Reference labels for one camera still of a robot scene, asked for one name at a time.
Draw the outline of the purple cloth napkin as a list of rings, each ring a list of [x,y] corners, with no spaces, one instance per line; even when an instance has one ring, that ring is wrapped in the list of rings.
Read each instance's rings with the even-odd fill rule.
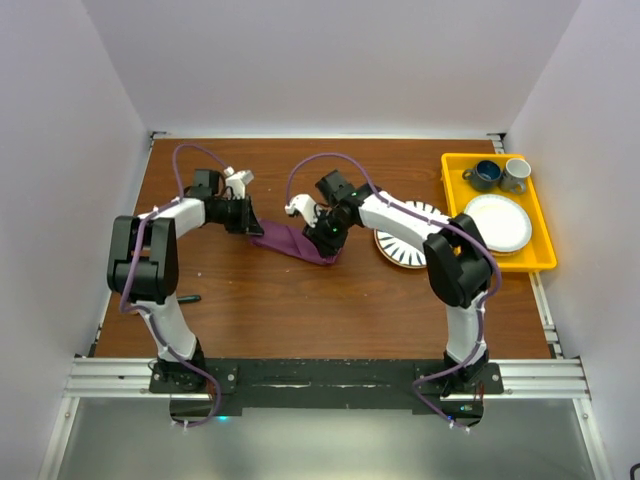
[[[338,259],[338,254],[322,257],[316,246],[299,229],[266,219],[261,219],[259,224],[264,233],[250,238],[254,246],[321,266],[332,265]]]

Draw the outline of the gold spoon green handle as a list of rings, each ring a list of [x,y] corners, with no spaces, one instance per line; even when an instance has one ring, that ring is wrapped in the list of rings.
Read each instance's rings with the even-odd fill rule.
[[[199,302],[201,299],[202,297],[200,295],[188,295],[178,297],[177,301],[179,304],[192,304]]]

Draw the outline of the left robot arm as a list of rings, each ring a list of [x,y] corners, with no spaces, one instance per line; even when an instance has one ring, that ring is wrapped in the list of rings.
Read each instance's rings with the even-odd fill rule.
[[[113,222],[107,267],[109,289],[121,296],[120,309],[142,316],[157,348],[154,374],[185,392],[212,384],[196,335],[188,327],[176,294],[178,240],[206,224],[231,234],[261,236],[247,187],[250,170],[198,169],[193,184],[146,214]]]

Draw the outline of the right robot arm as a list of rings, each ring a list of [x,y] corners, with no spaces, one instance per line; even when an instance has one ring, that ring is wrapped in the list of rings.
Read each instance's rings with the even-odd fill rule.
[[[498,273],[474,220],[466,214],[451,218],[422,213],[372,182],[354,187],[337,170],[321,178],[316,189],[324,197],[324,207],[299,194],[287,201],[285,212],[304,219],[303,234],[320,256],[337,254],[353,226],[390,234],[423,252],[429,285],[446,305],[448,328],[445,370],[423,381],[445,378],[452,390],[469,392],[489,361],[485,311],[495,293],[492,276]]]

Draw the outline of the blue striped white plate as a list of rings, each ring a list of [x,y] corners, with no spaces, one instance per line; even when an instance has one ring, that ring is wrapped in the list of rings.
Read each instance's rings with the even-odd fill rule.
[[[421,213],[426,213],[429,217],[434,216],[437,220],[445,220],[445,215],[429,203],[409,200],[406,201],[406,204]],[[425,254],[420,249],[414,248],[399,238],[380,230],[374,231],[373,238],[380,253],[392,264],[413,270],[427,267]]]

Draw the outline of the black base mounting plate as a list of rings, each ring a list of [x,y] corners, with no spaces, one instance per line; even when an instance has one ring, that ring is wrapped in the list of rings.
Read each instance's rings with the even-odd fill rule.
[[[477,425],[484,400],[501,395],[498,364],[467,368],[446,377],[441,360],[209,358],[206,371],[219,385],[221,416],[249,408],[409,410],[441,409],[448,419]]]

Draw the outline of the blue grey bowl cup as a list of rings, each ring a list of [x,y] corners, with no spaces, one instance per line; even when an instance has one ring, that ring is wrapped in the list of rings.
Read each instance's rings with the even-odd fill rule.
[[[498,186],[502,176],[500,166],[488,159],[479,161],[474,167],[466,169],[462,179],[478,192],[488,192]]]

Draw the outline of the white plate in tray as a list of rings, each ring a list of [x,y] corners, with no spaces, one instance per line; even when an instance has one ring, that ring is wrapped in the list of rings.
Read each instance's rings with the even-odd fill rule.
[[[479,195],[467,204],[464,213],[473,219],[486,246],[494,253],[515,254],[532,238],[528,214],[507,197]]]

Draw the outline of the white grey mug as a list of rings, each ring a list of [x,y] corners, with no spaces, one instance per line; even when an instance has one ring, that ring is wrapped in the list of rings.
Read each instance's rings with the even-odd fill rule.
[[[531,166],[521,158],[510,158],[502,171],[499,188],[503,192],[522,195],[527,190],[527,179],[531,175]]]

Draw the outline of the yellow plastic tray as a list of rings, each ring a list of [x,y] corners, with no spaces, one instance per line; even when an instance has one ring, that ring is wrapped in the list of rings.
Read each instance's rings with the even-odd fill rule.
[[[465,170],[474,167],[481,160],[491,160],[504,168],[507,161],[514,158],[523,159],[523,156],[518,154],[444,153],[441,156],[441,177],[449,215],[456,216],[462,213],[474,198],[481,195],[471,187],[469,180],[462,178]],[[499,188],[491,191],[491,193],[508,198],[522,207],[532,226],[531,239],[514,253],[493,250],[499,267],[505,272],[536,272],[550,270],[557,266],[551,237],[531,177],[526,180],[526,189],[527,191],[520,195],[502,192]]]

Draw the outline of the aluminium frame rail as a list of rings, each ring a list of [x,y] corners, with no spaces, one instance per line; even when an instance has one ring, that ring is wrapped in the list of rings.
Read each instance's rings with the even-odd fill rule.
[[[317,266],[209,225],[178,244],[190,328],[214,359],[441,360],[444,304],[427,270],[384,261],[354,228]],[[139,319],[108,310],[97,353],[73,362],[44,479],[604,479],[579,360],[551,359],[539,289],[503,275],[486,339],[504,392],[472,427],[409,410],[249,408],[182,426],[205,393],[157,392]]]

